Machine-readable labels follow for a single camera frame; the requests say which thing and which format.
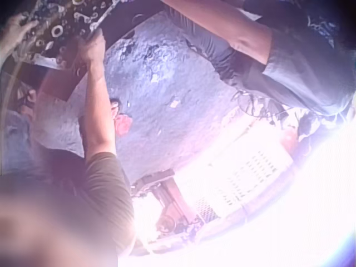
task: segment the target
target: forearm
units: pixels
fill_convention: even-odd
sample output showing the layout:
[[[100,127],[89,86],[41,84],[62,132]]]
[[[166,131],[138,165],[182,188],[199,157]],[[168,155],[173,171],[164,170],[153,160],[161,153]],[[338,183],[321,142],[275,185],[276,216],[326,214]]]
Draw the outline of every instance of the forearm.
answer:
[[[115,129],[104,65],[101,62],[88,64],[84,125],[87,137],[87,160],[99,152],[116,154]]]
[[[218,0],[163,0],[230,46],[266,64],[271,47],[271,30],[254,22],[231,5]]]
[[[10,51],[0,41],[0,70],[10,54]]]

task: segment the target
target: washer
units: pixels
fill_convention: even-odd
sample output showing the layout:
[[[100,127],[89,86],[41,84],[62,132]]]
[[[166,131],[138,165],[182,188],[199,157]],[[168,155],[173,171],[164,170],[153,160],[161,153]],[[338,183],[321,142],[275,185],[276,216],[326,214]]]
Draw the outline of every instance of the washer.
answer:
[[[54,26],[51,33],[54,38],[57,38],[63,34],[63,27],[61,25]]]
[[[79,6],[80,4],[84,3],[85,0],[72,0],[75,6]]]

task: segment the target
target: sleeve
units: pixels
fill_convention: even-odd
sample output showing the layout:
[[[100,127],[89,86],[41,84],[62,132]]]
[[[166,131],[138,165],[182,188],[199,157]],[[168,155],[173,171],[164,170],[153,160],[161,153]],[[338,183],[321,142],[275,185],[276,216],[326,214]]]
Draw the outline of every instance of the sleeve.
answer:
[[[108,223],[119,256],[129,254],[136,240],[134,208],[125,173],[114,154],[102,152],[90,159],[82,194]]]
[[[308,109],[331,116],[351,101],[355,80],[351,62],[310,30],[293,38],[273,31],[263,74],[303,99]]]

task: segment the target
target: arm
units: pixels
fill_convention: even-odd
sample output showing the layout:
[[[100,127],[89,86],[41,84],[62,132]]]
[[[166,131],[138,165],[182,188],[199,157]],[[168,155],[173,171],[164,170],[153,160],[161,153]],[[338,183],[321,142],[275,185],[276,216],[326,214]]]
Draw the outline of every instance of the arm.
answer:
[[[99,29],[88,44],[80,43],[81,57],[88,69],[84,128],[86,161],[100,152],[116,155],[115,129],[104,75],[105,39]]]
[[[163,0],[208,31],[226,40],[230,46],[266,64],[272,31],[254,22],[231,5],[217,0]]]
[[[22,14],[11,17],[1,34],[0,38],[0,69],[5,63],[6,58],[8,58],[14,49],[21,43],[24,35],[33,27],[38,25],[37,21],[29,22],[24,26],[21,26],[20,23],[26,19]]]
[[[125,173],[116,158],[115,129],[104,76],[105,40],[99,29],[88,44],[80,44],[87,64],[85,103],[86,175],[82,197],[105,219],[119,256],[131,252],[136,235],[134,208]]]

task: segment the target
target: hand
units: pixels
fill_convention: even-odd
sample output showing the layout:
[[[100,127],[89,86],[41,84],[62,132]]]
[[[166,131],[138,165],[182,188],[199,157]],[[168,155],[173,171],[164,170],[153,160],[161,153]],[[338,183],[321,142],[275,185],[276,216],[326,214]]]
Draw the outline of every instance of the hand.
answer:
[[[83,39],[80,39],[79,51],[82,60],[87,65],[103,63],[105,57],[105,39],[102,35],[102,29],[98,28],[94,36],[87,43]]]
[[[12,51],[21,43],[24,35],[33,27],[38,25],[38,21],[32,21],[24,26],[20,23],[26,19],[22,14],[11,17],[4,28],[3,36],[0,40],[1,55],[9,56]]]

